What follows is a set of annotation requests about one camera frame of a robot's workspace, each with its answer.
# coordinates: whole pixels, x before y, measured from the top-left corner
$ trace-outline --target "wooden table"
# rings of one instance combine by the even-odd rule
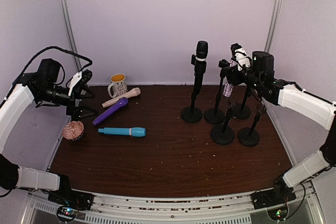
[[[68,175],[74,189],[139,197],[214,196],[269,188],[291,167],[286,151],[267,114],[257,125],[260,143],[246,147],[237,139],[239,129],[251,126],[256,100],[247,104],[249,119],[230,121],[235,140],[218,145],[210,138],[213,127],[204,119],[195,124],[181,119],[190,104],[192,86],[140,86],[141,96],[94,127],[84,119],[79,142],[63,140],[51,171]],[[196,100],[203,112],[214,106],[218,87],[204,86]],[[92,87],[96,98],[86,104],[103,112],[106,87]],[[241,101],[245,87],[235,87],[233,101]],[[220,108],[226,112],[222,99]],[[147,136],[102,135],[100,127],[145,127]]]

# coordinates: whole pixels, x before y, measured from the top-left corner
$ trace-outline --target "metal frame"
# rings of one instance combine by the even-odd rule
[[[68,10],[67,0],[60,0],[60,3],[62,6],[63,18],[64,18],[66,30],[67,30],[67,37],[68,37],[70,49],[71,51],[78,53],[76,43],[75,43],[74,32],[72,31],[72,26],[70,22],[70,15],[69,15],[69,10]],[[74,58],[73,60],[75,62],[76,70],[79,71],[82,68],[80,60],[77,57],[73,57],[73,58]]]
[[[276,29],[276,26],[279,20],[281,6],[282,6],[282,0],[274,0],[271,22],[269,25],[267,40],[265,44],[265,50],[264,50],[265,52],[270,52],[271,50],[274,35],[275,35],[275,29]]]
[[[313,223],[324,224],[325,220],[316,192],[311,182],[305,183],[306,199]],[[303,197],[303,189],[296,189],[297,199]],[[251,223],[251,214],[267,211],[266,208],[254,210],[251,193],[231,194],[214,197],[193,198],[140,198],[105,194],[94,194],[90,211],[81,211],[77,217],[83,223]],[[30,193],[30,201],[22,218],[22,224],[30,224],[35,209],[55,214],[57,204],[49,202],[47,195]]]

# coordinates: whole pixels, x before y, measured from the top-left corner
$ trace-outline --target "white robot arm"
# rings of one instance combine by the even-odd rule
[[[90,59],[56,46],[43,49],[32,60],[48,49],[57,49],[84,59],[89,62],[86,66],[92,64]],[[62,67],[57,61],[43,59],[35,73],[24,73],[27,66],[15,80],[8,95],[0,104],[0,187],[9,190],[8,193],[16,188],[53,191],[49,194],[49,200],[51,201],[62,205],[67,202],[67,205],[70,204],[74,208],[90,209],[91,204],[88,202],[92,202],[93,195],[72,190],[67,176],[18,166],[3,156],[10,133],[22,113],[33,101],[36,102],[37,108],[42,106],[43,102],[49,102],[49,106],[66,106],[67,115],[71,115],[73,121],[97,114],[95,110],[87,106],[76,106],[76,99],[94,97],[94,94],[86,85],[92,77],[91,71],[79,71],[69,81],[70,87],[64,88],[55,84]],[[83,90],[91,96],[83,96],[81,94]],[[83,110],[88,110],[91,114],[82,116]]]
[[[333,126],[336,111],[335,102],[329,104],[322,101],[305,93],[305,90],[300,91],[294,84],[286,85],[280,90],[278,104],[314,120],[327,131],[330,131]],[[333,165],[331,158],[328,158],[326,153],[323,154],[322,150],[313,153],[283,175],[288,187],[297,186],[307,178],[313,177],[316,173]]]
[[[273,202],[286,198],[293,188],[316,174],[336,165],[336,102],[329,102],[300,88],[295,82],[274,78],[274,58],[272,55],[255,51],[250,59],[239,44],[231,46],[232,60],[236,66],[226,68],[228,84],[245,83],[254,89],[260,98],[274,105],[292,109],[322,125],[329,135],[318,151],[307,157],[275,179]],[[265,191],[254,193],[258,201]]]

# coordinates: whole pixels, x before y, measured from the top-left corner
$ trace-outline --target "white mug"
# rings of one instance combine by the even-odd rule
[[[107,87],[107,92],[112,98],[125,94],[127,92],[126,76],[122,73],[111,76],[111,84]]]

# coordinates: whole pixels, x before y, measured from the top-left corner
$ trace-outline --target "toy microphone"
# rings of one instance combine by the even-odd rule
[[[113,98],[111,100],[108,100],[106,101],[105,103],[102,104],[103,108],[106,108],[106,107],[109,107],[109,106],[112,106],[114,105],[119,99],[123,98],[123,97],[126,97],[127,99],[128,98],[131,98],[131,97],[136,97],[138,96],[139,94],[141,93],[140,89],[139,88],[134,88],[134,89],[131,89],[130,91],[128,91],[127,93],[125,94],[122,94],[116,98]]]
[[[108,135],[126,135],[126,136],[135,136],[143,137],[146,136],[146,129],[141,127],[134,128],[108,128],[98,129],[99,133],[108,134]]]
[[[181,111],[181,118],[189,123],[195,123],[202,119],[202,112],[199,108],[195,107],[195,101],[202,87],[203,74],[206,69],[205,59],[207,55],[208,43],[206,41],[199,41],[197,43],[196,55],[192,55],[191,57],[191,64],[195,66],[195,82],[194,90],[191,94],[191,105],[189,107],[185,107]]]
[[[103,112],[100,116],[98,116],[94,121],[92,122],[95,126],[102,121],[104,121],[106,118],[108,118],[110,115],[112,115],[115,111],[118,109],[126,106],[128,103],[128,100],[126,97],[121,98],[115,105],[112,107],[108,108],[105,112]]]
[[[235,62],[233,59],[231,59],[230,61],[230,67],[234,67],[235,65],[237,65],[237,62]],[[232,91],[233,91],[233,85],[228,83],[227,80],[224,84],[224,90],[223,90],[223,95],[226,97],[226,98],[230,98],[231,94],[232,94]]]

